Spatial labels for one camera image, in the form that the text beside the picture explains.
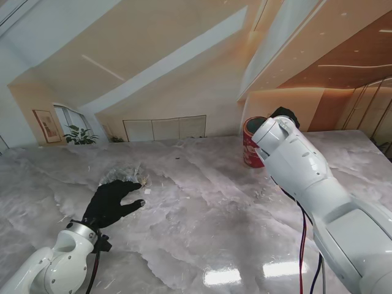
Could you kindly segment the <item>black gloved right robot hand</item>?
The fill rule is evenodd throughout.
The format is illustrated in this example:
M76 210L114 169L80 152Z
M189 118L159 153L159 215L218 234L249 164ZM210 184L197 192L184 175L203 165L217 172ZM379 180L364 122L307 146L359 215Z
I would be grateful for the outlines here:
M277 116L286 116L288 118L290 118L297 129L300 128L300 123L297 119L297 117L295 116L294 112L292 112L291 110L289 110L288 108L284 108L284 107L278 107L272 114L271 114L271 118L275 118Z

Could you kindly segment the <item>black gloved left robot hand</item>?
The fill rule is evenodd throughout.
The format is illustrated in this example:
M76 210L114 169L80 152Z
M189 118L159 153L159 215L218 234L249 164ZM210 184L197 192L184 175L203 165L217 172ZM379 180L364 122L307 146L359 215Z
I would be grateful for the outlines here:
M144 199L127 205L121 204L124 197L141 187L140 183L118 179L99 186L87 206L82 221L97 229L111 226L145 205Z

